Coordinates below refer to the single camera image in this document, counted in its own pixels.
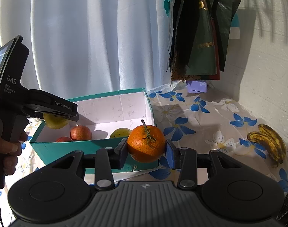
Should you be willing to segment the person left hand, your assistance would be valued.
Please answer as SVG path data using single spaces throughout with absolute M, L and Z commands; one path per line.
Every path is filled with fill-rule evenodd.
M 3 170 L 5 175 L 13 175 L 18 163 L 18 156 L 21 155 L 21 142 L 27 141 L 27 133 L 22 131 L 17 142 L 11 143 L 0 137 L 0 154 L 5 154 L 3 159 Z

